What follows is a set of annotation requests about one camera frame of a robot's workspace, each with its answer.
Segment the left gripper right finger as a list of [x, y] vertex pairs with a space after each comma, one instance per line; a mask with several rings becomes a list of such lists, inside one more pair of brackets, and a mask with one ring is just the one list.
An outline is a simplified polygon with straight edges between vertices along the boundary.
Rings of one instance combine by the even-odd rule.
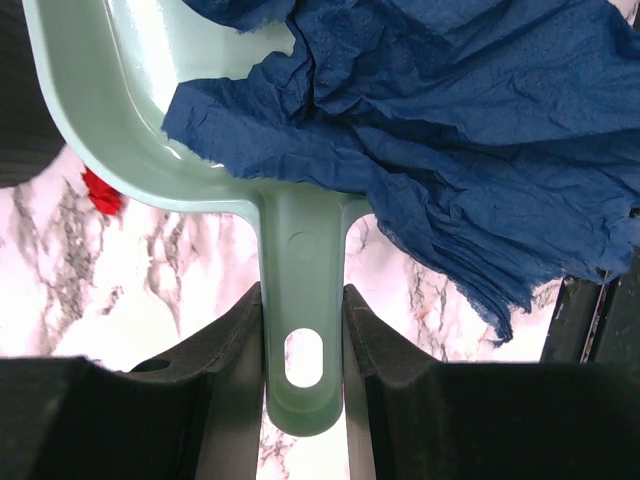
[[445, 363], [343, 300], [354, 479], [635, 479], [639, 373], [598, 363]]

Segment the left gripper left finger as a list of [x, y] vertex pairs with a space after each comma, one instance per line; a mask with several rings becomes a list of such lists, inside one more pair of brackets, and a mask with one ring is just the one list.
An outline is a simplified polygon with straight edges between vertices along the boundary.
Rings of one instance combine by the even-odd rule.
[[129, 372], [82, 357], [1, 363], [5, 479], [252, 479], [264, 390], [262, 305]]

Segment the dark blue cloth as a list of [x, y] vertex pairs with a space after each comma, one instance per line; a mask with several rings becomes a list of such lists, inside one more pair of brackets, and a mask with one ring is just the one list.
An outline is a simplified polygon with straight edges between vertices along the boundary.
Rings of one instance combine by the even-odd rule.
[[639, 243], [639, 35], [607, 1], [193, 1], [295, 43], [180, 83], [162, 127], [238, 178], [365, 196], [380, 230], [512, 336], [536, 287]]

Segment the green plastic dustpan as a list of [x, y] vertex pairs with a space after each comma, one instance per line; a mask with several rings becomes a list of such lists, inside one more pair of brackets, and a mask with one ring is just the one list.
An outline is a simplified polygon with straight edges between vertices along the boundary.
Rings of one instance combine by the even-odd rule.
[[269, 53], [290, 52], [292, 34], [282, 24], [239, 34], [170, 0], [28, 0], [23, 9], [47, 107], [97, 176], [156, 208], [233, 213], [253, 227], [269, 417], [293, 436], [328, 430], [343, 409], [345, 240], [367, 201], [233, 178], [161, 129], [178, 83], [244, 76]]

